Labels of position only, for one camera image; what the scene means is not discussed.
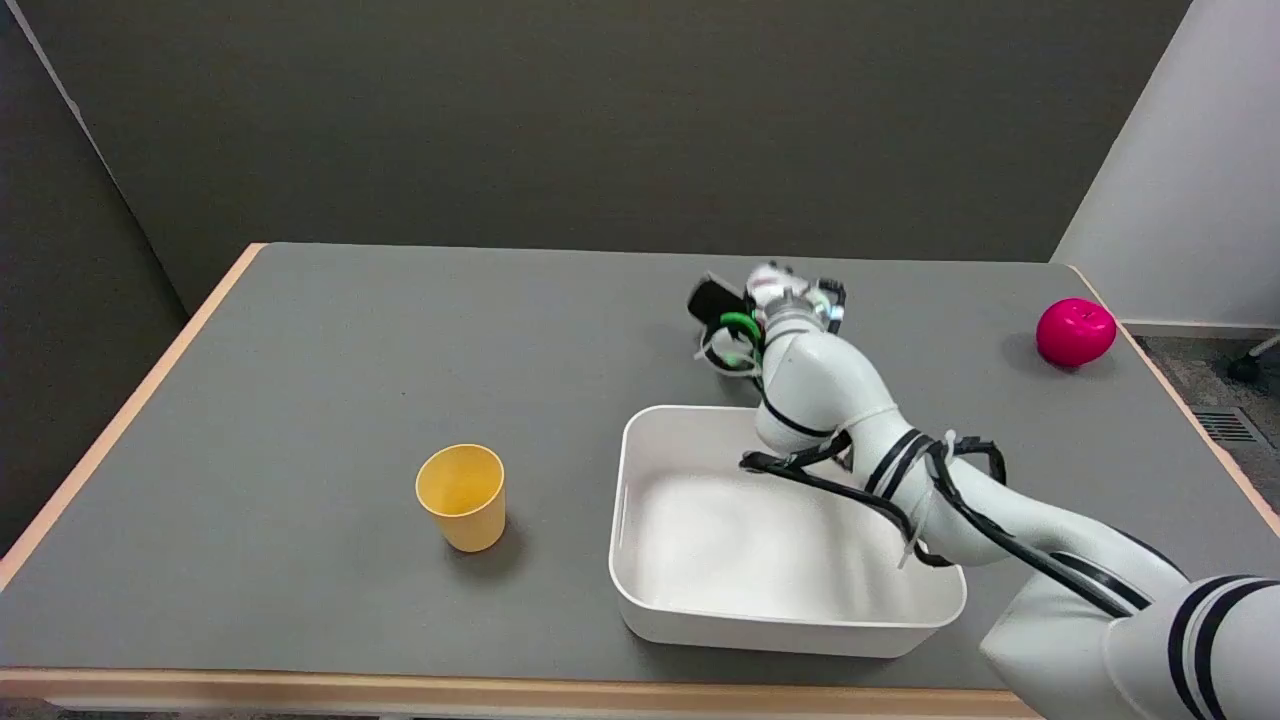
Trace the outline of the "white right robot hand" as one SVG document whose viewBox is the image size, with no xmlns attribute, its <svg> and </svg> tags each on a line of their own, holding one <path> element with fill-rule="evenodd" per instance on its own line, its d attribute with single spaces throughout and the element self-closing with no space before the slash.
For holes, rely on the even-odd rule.
<svg viewBox="0 0 1280 720">
<path fill-rule="evenodd" d="M 772 340 L 788 332 L 837 334 L 849 293 L 840 281 L 806 279 L 791 266 L 769 261 L 750 272 L 745 297 L 756 324 Z"/>
</svg>

